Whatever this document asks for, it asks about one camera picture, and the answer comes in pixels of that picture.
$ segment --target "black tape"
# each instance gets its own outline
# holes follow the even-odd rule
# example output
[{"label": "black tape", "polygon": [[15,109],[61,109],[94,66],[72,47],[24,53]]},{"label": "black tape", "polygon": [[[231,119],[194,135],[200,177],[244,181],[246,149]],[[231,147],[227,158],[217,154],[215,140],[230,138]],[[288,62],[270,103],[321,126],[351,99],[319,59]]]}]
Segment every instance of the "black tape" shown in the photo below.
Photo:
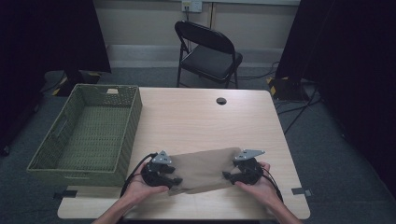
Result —
[{"label": "black tape", "polygon": [[296,194],[305,194],[305,190],[304,190],[303,188],[292,189],[291,192],[293,192],[293,195],[296,195]]},{"label": "black tape", "polygon": [[62,193],[55,192],[52,196],[52,199],[62,199],[62,198],[76,198],[77,191],[76,190],[64,190]]}]

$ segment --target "white wall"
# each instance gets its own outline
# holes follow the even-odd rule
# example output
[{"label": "white wall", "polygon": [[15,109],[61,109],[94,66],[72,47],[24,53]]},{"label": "white wall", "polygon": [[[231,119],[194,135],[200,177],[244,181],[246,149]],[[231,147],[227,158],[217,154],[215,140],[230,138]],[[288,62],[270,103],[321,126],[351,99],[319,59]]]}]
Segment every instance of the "white wall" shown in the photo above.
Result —
[{"label": "white wall", "polygon": [[[185,20],[179,1],[95,0],[102,33],[108,45],[178,46],[176,21]],[[190,21],[209,25],[211,3]],[[297,6],[214,4],[212,27],[227,35],[239,49],[283,49]]]}]

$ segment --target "black folding chair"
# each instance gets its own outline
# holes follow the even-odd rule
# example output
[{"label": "black folding chair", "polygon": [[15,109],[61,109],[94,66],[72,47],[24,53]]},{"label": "black folding chair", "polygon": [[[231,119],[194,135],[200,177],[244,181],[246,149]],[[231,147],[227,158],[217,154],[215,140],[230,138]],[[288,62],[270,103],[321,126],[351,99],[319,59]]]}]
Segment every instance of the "black folding chair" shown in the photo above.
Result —
[{"label": "black folding chair", "polygon": [[[242,62],[242,54],[235,52],[233,43],[224,34],[190,21],[178,21],[175,30],[181,42],[177,72],[177,87],[186,84],[180,82],[181,69],[190,71],[217,83],[225,83],[228,88],[231,76],[234,76],[238,89],[236,70]],[[190,42],[197,46],[191,50]]]}]

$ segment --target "chair backrest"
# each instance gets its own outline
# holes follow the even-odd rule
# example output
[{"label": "chair backrest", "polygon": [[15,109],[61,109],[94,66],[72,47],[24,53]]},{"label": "chair backrest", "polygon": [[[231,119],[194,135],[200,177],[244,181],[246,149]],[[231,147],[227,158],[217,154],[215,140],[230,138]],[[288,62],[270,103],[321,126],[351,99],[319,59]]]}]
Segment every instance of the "chair backrest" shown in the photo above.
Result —
[{"label": "chair backrest", "polygon": [[224,34],[209,29],[203,25],[190,21],[178,21],[175,30],[181,43],[186,47],[184,39],[205,46],[209,49],[221,51],[223,53],[234,54],[233,43]]}]

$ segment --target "forearm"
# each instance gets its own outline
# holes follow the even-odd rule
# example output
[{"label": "forearm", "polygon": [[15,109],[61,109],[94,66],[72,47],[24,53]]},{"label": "forearm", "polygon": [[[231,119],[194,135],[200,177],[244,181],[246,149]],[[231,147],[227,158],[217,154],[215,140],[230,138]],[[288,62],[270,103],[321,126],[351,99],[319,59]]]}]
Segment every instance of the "forearm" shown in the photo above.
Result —
[{"label": "forearm", "polygon": [[119,199],[110,208],[107,209],[99,218],[92,224],[114,224],[132,207],[134,204],[127,200]]},{"label": "forearm", "polygon": [[302,224],[298,219],[280,200],[276,200],[268,205],[268,208],[276,216],[281,224]]}]

